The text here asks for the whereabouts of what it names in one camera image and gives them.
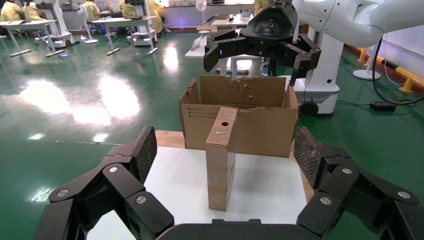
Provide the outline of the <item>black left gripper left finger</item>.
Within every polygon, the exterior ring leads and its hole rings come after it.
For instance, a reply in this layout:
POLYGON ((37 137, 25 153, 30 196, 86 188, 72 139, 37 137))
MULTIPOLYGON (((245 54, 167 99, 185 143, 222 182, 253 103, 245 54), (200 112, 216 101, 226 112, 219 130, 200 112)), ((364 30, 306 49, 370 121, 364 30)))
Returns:
POLYGON ((113 147, 97 167, 53 190, 33 234, 35 240, 85 240, 105 214, 115 212, 137 240, 155 240, 173 215, 146 190, 157 155, 155 129, 113 147))

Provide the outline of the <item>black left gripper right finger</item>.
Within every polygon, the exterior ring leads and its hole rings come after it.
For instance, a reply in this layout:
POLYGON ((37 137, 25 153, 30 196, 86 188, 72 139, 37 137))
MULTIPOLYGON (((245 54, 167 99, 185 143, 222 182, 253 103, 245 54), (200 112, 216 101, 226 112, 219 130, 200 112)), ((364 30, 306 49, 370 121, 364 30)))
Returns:
POLYGON ((293 155, 314 191, 297 225, 325 240, 348 212, 381 240, 423 239, 424 209, 411 191, 368 172, 342 148, 320 143, 304 126, 296 130, 293 155))

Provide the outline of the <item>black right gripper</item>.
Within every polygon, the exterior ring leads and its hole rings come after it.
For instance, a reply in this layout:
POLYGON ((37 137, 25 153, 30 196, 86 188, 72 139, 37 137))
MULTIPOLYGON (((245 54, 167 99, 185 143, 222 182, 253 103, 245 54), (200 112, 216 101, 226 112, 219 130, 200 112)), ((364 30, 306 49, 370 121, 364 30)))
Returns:
POLYGON ((218 30, 206 37, 203 69, 210 72, 220 59, 239 55, 278 57, 279 65, 292 68, 289 85, 294 87, 297 79, 318 66, 322 52, 307 36, 292 43, 297 22, 291 1, 270 1, 239 32, 218 30))

